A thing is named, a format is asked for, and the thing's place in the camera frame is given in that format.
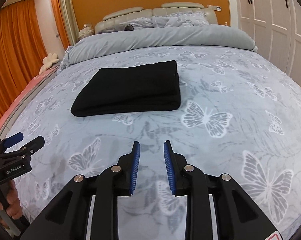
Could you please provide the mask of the left hand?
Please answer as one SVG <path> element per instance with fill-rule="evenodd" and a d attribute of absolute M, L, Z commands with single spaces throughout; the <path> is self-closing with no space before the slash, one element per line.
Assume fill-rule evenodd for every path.
<path fill-rule="evenodd" d="M 18 198 L 18 191 L 16 189 L 16 184 L 13 180 L 8 182 L 9 191 L 6 196 L 6 200 L 9 204 L 8 208 L 3 208 L 3 205 L 0 202 L 0 211 L 5 210 L 9 217 L 12 219 L 20 219 L 22 217 L 22 207 L 20 200 Z"/>

